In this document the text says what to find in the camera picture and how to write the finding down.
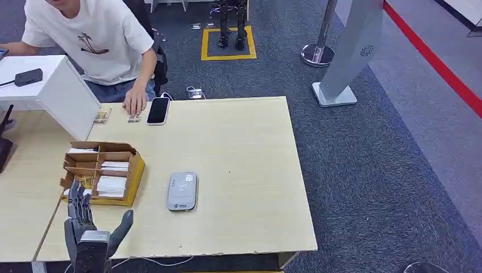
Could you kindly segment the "person's left hand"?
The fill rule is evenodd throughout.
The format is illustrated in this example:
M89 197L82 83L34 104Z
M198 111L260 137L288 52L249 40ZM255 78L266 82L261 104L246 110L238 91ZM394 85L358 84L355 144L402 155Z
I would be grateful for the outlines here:
M123 108L129 115L139 115L145 110L147 104L146 86L134 84L126 93Z

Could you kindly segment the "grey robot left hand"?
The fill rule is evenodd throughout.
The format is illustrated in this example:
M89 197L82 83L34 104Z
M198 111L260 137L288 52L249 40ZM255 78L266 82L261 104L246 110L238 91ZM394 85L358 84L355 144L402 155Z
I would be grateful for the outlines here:
M98 230L90 207L91 195L84 192L85 187L75 180L68 193L64 236L70 263L73 272L110 272L110 258L130 231L134 211L125 211L113 232Z

